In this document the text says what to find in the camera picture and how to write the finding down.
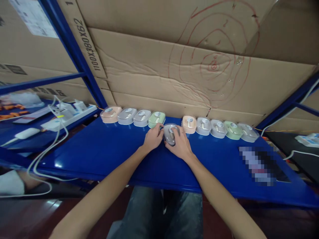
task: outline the blue table surface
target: blue table surface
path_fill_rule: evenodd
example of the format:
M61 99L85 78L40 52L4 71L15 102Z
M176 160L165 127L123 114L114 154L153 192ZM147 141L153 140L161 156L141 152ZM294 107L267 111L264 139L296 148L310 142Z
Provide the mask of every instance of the blue table surface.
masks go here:
M166 123L181 124L181 119L166 118ZM102 180L129 158L144 142L149 128L118 123L104 124L96 119L64 145L48 155L41 171L67 177ZM319 197L273 152L261 137L255 143L217 139L212 135L188 134L194 154L236 198L255 199L305 207L319 207ZM253 182L243 163L239 146L263 147L274 154L279 167L291 183L276 182L260 186ZM149 153L134 172L130 184L180 191L201 192L187 164L169 152L163 142Z
M45 106L43 107L36 107L36 108L30 108L30 109L25 109L27 111L29 111L30 113L33 113L35 111L38 111L44 107L46 107L48 104L52 103L52 100L45 100L42 99L42 101L45 103ZM12 109L9 111L0 111L0 113L2 115L7 115L10 112L19 112L21 111L20 109ZM99 110L96 110L95 112L87 115L86 117L82 118L81 120L78 120L76 122L74 122L73 124L70 124L67 129L70 130L74 127L76 127L77 125L81 124L83 122L83 120L88 119L90 117L92 117L94 114L96 114L96 112L98 112ZM54 117L54 115L52 113L48 113L44 116L42 116L41 118L39 118L38 120L36 120L34 123L31 124L14 124L12 123L13 121L15 121L16 119L10 119L10 120L5 120L0 122L0 134L1 134L1 138L0 138L0 145L8 142L9 140L14 138L14 135L24 131L28 128L38 128L38 129L42 129L41 125L48 122L49 120L51 120ZM60 136L65 134L64 129L60 130ZM11 144L8 144L7 146L5 146L5 148L10 148L10 149L26 149L26 148L41 148L41 147L46 147L48 146L50 143L53 142L53 140L56 137L56 132L52 132L52 131L45 131L45 132L41 132L38 133L34 136L31 136L30 138L27 138L25 140L17 140Z

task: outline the jeans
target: jeans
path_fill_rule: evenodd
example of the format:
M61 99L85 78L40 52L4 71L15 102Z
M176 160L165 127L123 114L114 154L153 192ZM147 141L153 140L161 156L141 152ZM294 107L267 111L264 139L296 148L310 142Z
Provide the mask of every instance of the jeans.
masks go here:
M174 192L163 214L160 190L136 186L125 216L112 239L201 239L202 195Z

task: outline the computer mouse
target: computer mouse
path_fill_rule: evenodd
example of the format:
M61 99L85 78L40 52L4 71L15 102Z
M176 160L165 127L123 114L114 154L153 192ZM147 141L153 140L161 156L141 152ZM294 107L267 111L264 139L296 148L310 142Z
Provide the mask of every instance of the computer mouse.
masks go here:
M196 118L193 116L184 116L182 119L182 127L185 133L193 134L196 131Z
M235 124L234 122L225 121L224 125L227 129L226 136L228 138L233 139L233 140L239 140L240 137L243 135L243 131L241 130L241 128L239 128L237 126L237 124Z
M129 125L133 123L133 117L135 116L137 109L126 108L117 116L119 124Z
M134 125L137 127L147 126L151 113L149 110L139 110L133 117Z
M241 138L244 141L254 143L259 138L259 133L248 124L238 123L238 127L243 131Z
M175 135L172 128L177 129L178 135L180 135L179 128L176 127L176 124L169 123L164 125L164 140L171 146L175 145Z
M106 107L101 113L100 117L103 123L116 123L118 121L117 116L121 112L122 107L120 106L109 106Z
M212 125L212 129L210 131L211 135L216 138L224 138L227 134L227 129L223 122L217 119L213 119L210 121Z
M159 111L154 112L149 118L149 127L154 128L157 123L164 124L165 118L165 113Z
M212 125L210 124L210 120L206 117L197 118L196 123L196 132L200 135L209 135L210 130L212 129Z

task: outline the white power strip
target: white power strip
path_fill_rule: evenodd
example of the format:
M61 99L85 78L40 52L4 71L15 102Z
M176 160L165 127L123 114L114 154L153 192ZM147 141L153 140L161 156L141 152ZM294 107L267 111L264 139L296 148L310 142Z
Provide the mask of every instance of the white power strip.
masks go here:
M75 121L81 119L82 117L88 115L89 113L92 113L93 111L97 110L97 107L95 105L90 105L86 110L84 110L83 112L79 112L78 110L76 110L76 113L73 115L72 118L63 121L63 125L65 127L67 127L68 125L74 123ZM60 129L63 128L63 126L60 124L60 120L59 119L52 119L49 122L46 122L44 124L41 125L41 127L43 129L46 130L50 130L53 132L57 132Z

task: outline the white cloth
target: white cloth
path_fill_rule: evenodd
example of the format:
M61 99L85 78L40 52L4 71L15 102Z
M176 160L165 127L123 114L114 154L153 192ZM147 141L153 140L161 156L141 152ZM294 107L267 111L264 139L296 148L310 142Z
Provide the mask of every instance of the white cloth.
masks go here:
M0 195L23 195L24 183L16 170L0 175Z

